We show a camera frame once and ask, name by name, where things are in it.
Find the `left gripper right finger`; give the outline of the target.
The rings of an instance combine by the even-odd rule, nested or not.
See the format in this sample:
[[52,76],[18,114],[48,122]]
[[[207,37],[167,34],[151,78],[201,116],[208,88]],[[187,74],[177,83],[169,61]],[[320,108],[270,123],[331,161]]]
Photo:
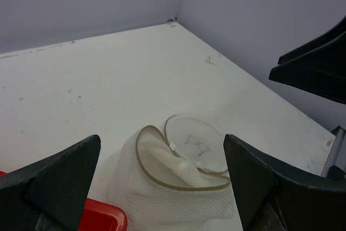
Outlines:
[[223,147],[243,230],[345,230],[345,179],[301,170],[235,135]]

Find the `white mesh laundry bag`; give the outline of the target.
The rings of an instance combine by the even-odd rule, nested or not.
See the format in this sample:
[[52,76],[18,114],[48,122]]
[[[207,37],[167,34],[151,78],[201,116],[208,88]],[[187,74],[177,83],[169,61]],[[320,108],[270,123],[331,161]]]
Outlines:
[[230,219],[234,196],[223,135],[200,118],[170,116],[124,143],[106,189],[128,230],[198,230]]

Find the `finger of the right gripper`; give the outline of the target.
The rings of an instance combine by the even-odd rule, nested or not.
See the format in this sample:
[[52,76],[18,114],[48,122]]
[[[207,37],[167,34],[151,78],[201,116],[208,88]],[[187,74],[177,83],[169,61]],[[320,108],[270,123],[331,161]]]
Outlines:
[[296,57],[299,57],[301,55],[304,55],[305,53],[308,53],[316,48],[319,48],[323,46],[324,44],[329,43],[332,40],[335,40],[339,36],[341,36],[343,33],[345,33],[345,17],[342,18],[342,20],[336,24],[332,29],[327,31],[326,33],[322,34],[321,36],[318,36],[317,38],[311,40],[310,42],[282,55],[278,60],[278,65],[283,64],[285,62],[288,62]]
[[345,33],[272,68],[269,80],[345,104]]

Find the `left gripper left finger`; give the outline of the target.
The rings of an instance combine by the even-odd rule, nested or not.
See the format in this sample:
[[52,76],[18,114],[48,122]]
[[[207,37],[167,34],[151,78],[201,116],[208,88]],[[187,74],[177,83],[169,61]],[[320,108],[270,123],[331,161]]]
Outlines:
[[77,230],[101,139],[91,135],[1,176],[1,230]]

